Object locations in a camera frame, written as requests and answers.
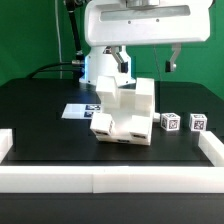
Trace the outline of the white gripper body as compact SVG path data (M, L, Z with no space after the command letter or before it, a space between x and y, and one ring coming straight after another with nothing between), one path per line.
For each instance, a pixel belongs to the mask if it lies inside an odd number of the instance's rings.
M203 42L211 0L92 0L85 10L90 46Z

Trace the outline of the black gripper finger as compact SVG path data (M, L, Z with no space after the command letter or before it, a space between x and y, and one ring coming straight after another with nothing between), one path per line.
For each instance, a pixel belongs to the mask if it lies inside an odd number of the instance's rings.
M113 46L111 54L118 63L118 71L120 73L128 72L128 55L125 46Z
M176 70L176 59L179 56L181 52L181 44L180 43L175 43L172 45L172 56L169 60L166 61L165 63L165 72L170 73L174 72Z

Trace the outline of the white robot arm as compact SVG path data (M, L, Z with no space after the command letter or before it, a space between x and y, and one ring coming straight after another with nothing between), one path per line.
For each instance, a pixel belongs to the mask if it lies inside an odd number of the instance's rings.
M173 55L165 70L173 72L181 45L210 36L213 0L91 0L84 15L84 34L91 47L83 81L94 85L112 76L120 86L132 83L128 46L170 44Z

